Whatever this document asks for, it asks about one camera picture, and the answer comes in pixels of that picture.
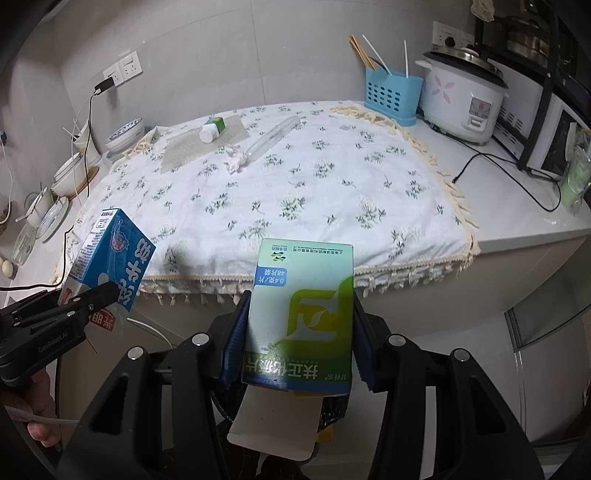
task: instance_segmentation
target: wall socket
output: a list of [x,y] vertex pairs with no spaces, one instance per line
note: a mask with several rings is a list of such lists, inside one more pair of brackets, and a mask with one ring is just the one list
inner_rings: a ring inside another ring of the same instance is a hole
[[444,47],[446,45],[445,40],[449,37],[453,38],[456,48],[474,45],[474,35],[464,32],[459,28],[454,28],[440,22],[433,22],[433,39],[431,41],[433,45]]
[[119,61],[119,68],[121,69],[124,82],[142,73],[142,66],[139,64],[138,53],[135,51],[123,57]]
[[103,71],[103,77],[105,80],[109,77],[113,77],[113,81],[115,82],[115,86],[121,85],[123,80],[123,75],[121,73],[121,69],[119,68],[119,62],[114,63],[108,69]]
[[117,87],[130,78],[139,75],[142,71],[142,66],[139,64],[138,53],[135,51],[104,70],[103,77],[105,80],[109,77],[113,77],[113,81]]

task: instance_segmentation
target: charger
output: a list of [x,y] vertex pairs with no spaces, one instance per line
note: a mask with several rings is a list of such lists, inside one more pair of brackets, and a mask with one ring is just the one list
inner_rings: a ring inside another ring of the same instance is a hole
[[113,77],[108,77],[102,82],[95,85],[95,95],[100,95],[101,93],[106,92],[108,89],[114,86],[115,81],[113,80]]

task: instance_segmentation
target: wall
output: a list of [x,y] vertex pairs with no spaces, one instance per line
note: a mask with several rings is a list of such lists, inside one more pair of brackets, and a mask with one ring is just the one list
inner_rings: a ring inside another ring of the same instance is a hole
[[[23,202],[40,183],[51,185],[53,174],[70,157],[70,143],[62,126],[70,127],[74,112],[53,55],[53,25],[39,25],[0,79],[0,129],[14,178],[13,210],[7,231],[0,236],[0,257],[11,258],[23,223]],[[0,151],[0,205],[10,191],[10,176]],[[8,280],[0,275],[0,286]],[[0,305],[4,295],[0,293]]]
[[298,100],[362,99],[364,69],[348,35],[366,34],[390,68],[411,73],[432,20],[473,30],[470,0],[91,0],[53,20],[75,111],[102,71],[137,50],[144,72],[93,101],[98,149],[138,116],[171,125],[227,109]]

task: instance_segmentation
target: kitchen counter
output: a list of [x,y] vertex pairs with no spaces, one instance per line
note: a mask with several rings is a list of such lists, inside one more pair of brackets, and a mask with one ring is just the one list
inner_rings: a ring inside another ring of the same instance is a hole
[[[425,143],[429,153],[437,154],[440,169],[453,178],[474,154],[419,120],[409,128],[411,135]],[[479,151],[510,159],[493,139],[486,145],[473,145]],[[546,208],[558,201],[549,181],[533,179],[516,167],[496,160]],[[586,203],[576,216],[560,206],[555,212],[542,210],[507,175],[485,157],[476,157],[456,183],[466,196],[472,219],[479,225],[475,235],[483,254],[548,244],[591,233],[591,210]]]
[[[99,171],[95,178],[90,182],[90,190],[92,191],[100,181],[107,175],[110,165],[106,163],[104,158],[99,160]],[[84,204],[86,200],[86,189],[79,194],[80,201]],[[33,251],[27,258],[27,261],[22,267],[18,267],[17,274],[10,283],[11,287],[26,286],[35,283],[49,283],[49,280],[53,274],[53,269],[59,258],[59,255],[63,255],[64,246],[64,232],[69,230],[74,224],[76,216],[80,211],[80,202],[74,198],[68,205],[68,213],[61,222],[61,225],[57,228],[55,233],[46,243],[41,243],[37,240],[33,245]],[[46,290],[46,288],[33,288],[31,290],[18,290],[9,292],[4,305],[8,304],[8,298],[12,298],[15,301],[21,300],[34,293]]]
[[[440,169],[456,175],[472,156],[466,147],[432,131],[418,121],[410,132],[422,140],[431,153],[437,154]],[[491,141],[482,151],[503,158],[508,154]],[[556,198],[551,184],[534,180],[504,165],[544,205],[554,205]],[[102,164],[95,187],[108,169]],[[381,315],[392,331],[413,338],[415,335],[457,327],[460,323],[474,322],[502,313],[537,288],[556,268],[572,254],[591,233],[591,210],[583,205],[577,216],[562,207],[553,213],[543,211],[511,179],[484,158],[475,158],[457,182],[465,194],[465,203],[479,224],[476,237],[483,254],[472,266],[459,275],[450,275],[441,283],[417,288],[389,289],[384,294],[374,292],[362,299],[367,312]],[[33,251],[13,282],[13,286],[47,282],[63,246],[63,234],[75,221],[80,205],[76,199],[57,232],[46,243],[36,243]],[[12,292],[15,300],[36,290]],[[211,297],[202,305],[196,299],[190,304],[178,301],[170,306],[164,298],[160,304],[154,296],[136,299],[132,316],[152,324],[162,331],[173,344],[198,331],[207,329],[211,320],[222,313],[231,312],[233,303],[219,304]],[[148,351],[164,348],[158,336],[129,324],[124,334],[112,339],[93,339],[64,355],[60,371],[60,414],[67,418],[80,418],[104,379],[132,346],[142,345]],[[67,441],[71,429],[62,429]]]

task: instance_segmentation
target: finger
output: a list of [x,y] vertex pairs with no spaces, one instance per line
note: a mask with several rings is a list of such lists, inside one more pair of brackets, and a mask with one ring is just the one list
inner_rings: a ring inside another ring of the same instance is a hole
[[53,447],[60,441],[60,426],[48,425],[38,421],[29,422],[27,430],[33,440],[41,442],[44,447]]
[[24,399],[31,406],[33,413],[37,414],[45,410],[48,404],[53,403],[53,399],[49,394],[50,388],[51,381],[47,372],[45,370],[37,372],[29,389],[23,395]]
[[35,382],[35,383],[39,383],[40,381],[44,380],[45,378],[49,379],[49,374],[47,373],[47,370],[42,368],[41,370],[39,370],[36,374],[34,374],[31,377],[31,380],[33,380],[33,382]]
[[[56,406],[51,398],[45,410],[38,413],[41,417],[56,418]],[[32,421],[27,426],[29,434],[34,440],[41,442],[45,447],[52,447],[60,441],[60,426],[55,424]]]
[[[23,398],[15,395],[12,392],[1,392],[0,400],[2,400],[2,403],[7,407],[14,407],[18,408],[19,410],[26,411],[27,413],[33,413],[31,406]],[[15,421],[28,421],[27,419],[19,417],[18,415],[10,415],[10,418]]]

